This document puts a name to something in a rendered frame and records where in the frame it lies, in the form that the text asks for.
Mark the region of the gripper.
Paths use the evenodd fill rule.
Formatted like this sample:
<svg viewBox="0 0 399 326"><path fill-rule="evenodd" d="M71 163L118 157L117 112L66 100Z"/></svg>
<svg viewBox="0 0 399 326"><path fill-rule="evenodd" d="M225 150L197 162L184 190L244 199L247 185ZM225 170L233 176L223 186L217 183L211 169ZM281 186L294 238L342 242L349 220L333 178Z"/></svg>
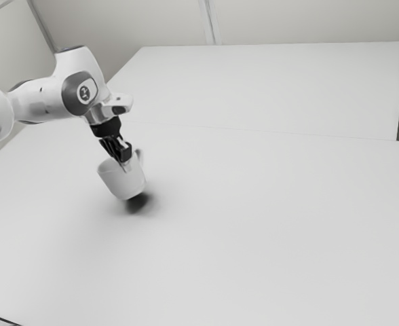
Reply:
<svg viewBox="0 0 399 326"><path fill-rule="evenodd" d="M101 124L90 125L93 135L100 138L98 141L103 149L126 171L126 164L132 157L132 148L129 142L121 137L121 120L113 117Z"/></svg>

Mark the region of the white mug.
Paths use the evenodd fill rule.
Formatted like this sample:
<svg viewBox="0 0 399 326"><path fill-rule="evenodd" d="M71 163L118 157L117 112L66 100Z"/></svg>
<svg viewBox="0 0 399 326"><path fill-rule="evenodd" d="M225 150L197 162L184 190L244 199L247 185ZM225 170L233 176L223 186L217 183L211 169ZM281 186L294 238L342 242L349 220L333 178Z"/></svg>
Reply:
<svg viewBox="0 0 399 326"><path fill-rule="evenodd" d="M97 173L109 191L120 200L129 200L139 195L147 184L141 149L135 149L132 157L123 164L107 158L99 164Z"/></svg>

